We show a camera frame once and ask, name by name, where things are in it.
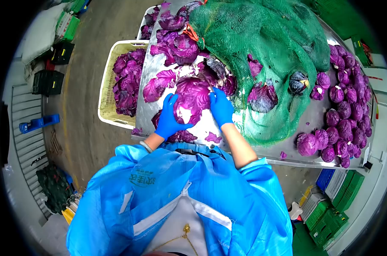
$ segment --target white undershirt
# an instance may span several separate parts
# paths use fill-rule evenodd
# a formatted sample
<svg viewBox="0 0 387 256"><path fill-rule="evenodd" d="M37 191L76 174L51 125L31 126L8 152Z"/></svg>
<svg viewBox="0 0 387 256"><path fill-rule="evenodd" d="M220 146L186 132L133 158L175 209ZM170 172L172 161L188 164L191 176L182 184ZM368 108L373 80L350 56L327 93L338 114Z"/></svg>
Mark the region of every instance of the white undershirt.
<svg viewBox="0 0 387 256"><path fill-rule="evenodd" d="M206 248L205 233L203 230L202 220L199 218L191 202L187 197L181 197L175 209L170 213L168 219L159 229L152 241L148 244L142 255L152 252L153 249L172 240L176 237L184 235L184 226L189 224L191 231L187 233L189 240L195 248L198 255L208 255ZM172 242L162 245L156 251L160 252L179 252L187 256L196 256L187 239L178 238Z"/></svg>

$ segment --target blue nitrile glove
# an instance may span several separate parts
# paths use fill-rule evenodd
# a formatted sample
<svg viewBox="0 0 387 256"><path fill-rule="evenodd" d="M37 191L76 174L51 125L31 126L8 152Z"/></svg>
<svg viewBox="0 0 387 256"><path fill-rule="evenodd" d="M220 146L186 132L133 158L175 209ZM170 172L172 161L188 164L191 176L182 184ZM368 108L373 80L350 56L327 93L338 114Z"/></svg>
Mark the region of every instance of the blue nitrile glove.
<svg viewBox="0 0 387 256"><path fill-rule="evenodd" d="M164 100L164 106L162 107L162 113L160 120L158 121L158 128L155 131L156 134L163 137L165 141L169 136L174 135L177 131L186 130L192 128L192 124L179 124L176 122L173 115L173 105L178 99L177 94L168 94Z"/></svg>
<svg viewBox="0 0 387 256"><path fill-rule="evenodd" d="M215 93L210 93L211 112L219 125L219 129L226 123L233 123L233 106L226 98L226 94L214 87Z"/></svg>

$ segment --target metal work table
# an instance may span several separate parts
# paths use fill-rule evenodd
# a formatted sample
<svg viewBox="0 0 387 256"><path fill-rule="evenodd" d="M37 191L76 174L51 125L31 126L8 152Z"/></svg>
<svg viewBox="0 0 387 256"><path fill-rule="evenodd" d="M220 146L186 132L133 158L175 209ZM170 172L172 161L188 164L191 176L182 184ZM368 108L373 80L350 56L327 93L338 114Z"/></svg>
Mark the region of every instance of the metal work table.
<svg viewBox="0 0 387 256"><path fill-rule="evenodd" d="M186 3L190 3L190 0L181 0L181 1L169 1L171 2L171 5L169 6L169 10L172 14L176 14L176 12ZM340 44L342 45L346 50L349 50L347 46L344 44L343 40L339 38L339 36L319 17L317 17L319 20L319 23L322 25L324 29L325 36L328 40L328 43L330 44ZM145 103L144 97L142 95L142 91L144 89L144 86L148 84L148 81L155 77L157 73L159 73L162 70L169 70L173 69L177 66L177 64L173 64L169 67L164 66L165 56L163 54L158 54L155 56L152 56L149 54L150 52L150 46L155 45L157 43L156 39L156 31L158 29L161 29L158 22L155 23L152 36L149 41L149 47L148 52L145 56L145 63L144 68L142 70L142 76L141 76L141 86L139 88L139 96L138 96L138 107L136 111L136 128L140 129L142 128L142 134L139 136L132 135L132 139L135 140L143 140L146 137L148 137L151 133L155 131L154 125L151 122L152 117L160 110L162 109L163 101L166 95L169 93L174 93L176 88L169 89L167 88L162 95L162 97L155 102ZM337 84L337 78L336 78L336 72L335 70L330 67L329 71L326 72L326 74L330 77L331 85L334 86ZM374 96L372 96L371 102L368 103L370 107L370 117L372 122L372 128L374 128L375 125L375 112L377 108L377 104L375 103ZM268 163L274 163L274 164L280 164L280 165L287 165L287 166L300 166L300 167L312 167L312 168L324 168L324 167L332 167L332 168L342 168L340 167L335 161L331 163L325 163L322 161L319 151L309 157L301 156L295 145L295 141L297 136L300 133L310 133L315 128L322 129L325 127L325 112L331 108L331 103L329 97L324 97L322 101L317 100L311 100L309 106L304 111L303 115L301 116L299 120L299 127L296 130L296 132L287 138L284 141L281 141L273 146L270 147L263 147L263 146L253 146L252 148L256 152L256 154L262 158L266 157L268 160ZM236 122L236 120L242 120L241 116L237 116L234 114L233 121ZM228 145L226 144L225 138L222 139L221 143L215 144L214 142L208 142L205 141L205 137L208 136L209 131L213 132L217 136L222 136L222 132L219 130L216 122L214 121L212 114L210 110L204 110L202 112L202 118L201 120L191 129L188 129L189 132L191 132L193 135L197 136L198 139L194 142L196 144L201 145L207 145L207 146L214 146L217 145L223 150L230 152L230 149ZM362 165L364 162L364 156L365 152L368 155L370 151L370 146L373 141L373 136L367 139L368 144L367 147L362 149L362 155L360 158L353 158L350 160L350 167L349 169L363 169ZM287 154L287 158L280 160L280 153L281 151L284 151Z"/></svg>

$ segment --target concrete floor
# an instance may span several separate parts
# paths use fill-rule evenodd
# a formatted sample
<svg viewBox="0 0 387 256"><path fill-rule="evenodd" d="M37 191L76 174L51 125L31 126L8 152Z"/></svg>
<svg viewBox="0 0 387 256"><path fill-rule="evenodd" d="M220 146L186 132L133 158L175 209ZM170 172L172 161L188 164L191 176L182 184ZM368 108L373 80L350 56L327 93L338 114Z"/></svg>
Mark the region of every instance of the concrete floor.
<svg viewBox="0 0 387 256"><path fill-rule="evenodd" d="M58 66L65 74L61 95L45 100L45 114L60 114L60 123L44 129L47 143L56 130L61 155L51 155L58 166L73 176L80 191L114 156L121 144L134 144L130 130L99 120L98 98L109 50L120 40L135 39L145 10L161 0L93 0L80 16L70 64ZM320 169L274 165L287 205L299 201L314 185Z"/></svg>

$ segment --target white zipper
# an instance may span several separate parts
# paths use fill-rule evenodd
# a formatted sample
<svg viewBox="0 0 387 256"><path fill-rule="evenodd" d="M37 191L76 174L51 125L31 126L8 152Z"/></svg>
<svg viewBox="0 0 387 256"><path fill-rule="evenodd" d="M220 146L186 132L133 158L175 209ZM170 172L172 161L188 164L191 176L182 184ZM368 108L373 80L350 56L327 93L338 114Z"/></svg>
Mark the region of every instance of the white zipper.
<svg viewBox="0 0 387 256"><path fill-rule="evenodd" d="M213 221L232 231L232 222L228 217L213 209L212 207L193 199L188 195L188 188L191 186L191 184L192 182L187 181L179 196L177 196L174 200L157 210L155 213L136 223L134 225L134 236L141 234L146 229L159 222L161 219L165 218L170 212L175 209L181 197L187 197L197 213L212 219Z"/></svg>

